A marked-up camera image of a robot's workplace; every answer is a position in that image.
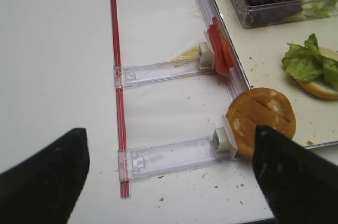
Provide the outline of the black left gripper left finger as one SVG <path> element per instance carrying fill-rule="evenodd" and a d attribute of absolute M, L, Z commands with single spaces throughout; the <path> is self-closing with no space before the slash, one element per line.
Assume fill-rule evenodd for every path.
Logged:
<path fill-rule="evenodd" d="M 1 173 L 1 223 L 67 223 L 89 165 L 86 129 L 74 128 Z"/>

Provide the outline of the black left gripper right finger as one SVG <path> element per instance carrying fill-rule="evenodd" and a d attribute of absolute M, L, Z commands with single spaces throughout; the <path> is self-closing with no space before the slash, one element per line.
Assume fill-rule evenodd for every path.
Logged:
<path fill-rule="evenodd" d="M 260 125 L 252 167 L 277 223 L 337 223 L 337 165 Z"/>

